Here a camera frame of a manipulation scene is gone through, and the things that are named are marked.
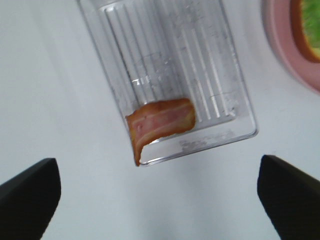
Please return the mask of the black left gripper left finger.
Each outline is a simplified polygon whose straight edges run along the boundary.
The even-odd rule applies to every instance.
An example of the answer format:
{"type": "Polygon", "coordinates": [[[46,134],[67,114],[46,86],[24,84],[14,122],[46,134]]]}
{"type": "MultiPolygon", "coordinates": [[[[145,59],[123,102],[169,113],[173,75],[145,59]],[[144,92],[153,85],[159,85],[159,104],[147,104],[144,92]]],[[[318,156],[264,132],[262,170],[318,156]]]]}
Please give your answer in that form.
{"type": "Polygon", "coordinates": [[[61,198],[55,158],[45,158],[0,185],[0,238],[40,240],[61,198]]]}

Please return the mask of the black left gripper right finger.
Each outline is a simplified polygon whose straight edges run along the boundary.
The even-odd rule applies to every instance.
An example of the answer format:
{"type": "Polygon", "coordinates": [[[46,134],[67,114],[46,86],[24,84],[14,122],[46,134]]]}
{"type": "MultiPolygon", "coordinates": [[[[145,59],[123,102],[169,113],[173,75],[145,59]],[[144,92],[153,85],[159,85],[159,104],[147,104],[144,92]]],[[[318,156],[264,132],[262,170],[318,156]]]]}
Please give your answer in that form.
{"type": "Polygon", "coordinates": [[[257,195],[282,240],[320,238],[319,180],[275,155],[264,155],[257,195]]]}

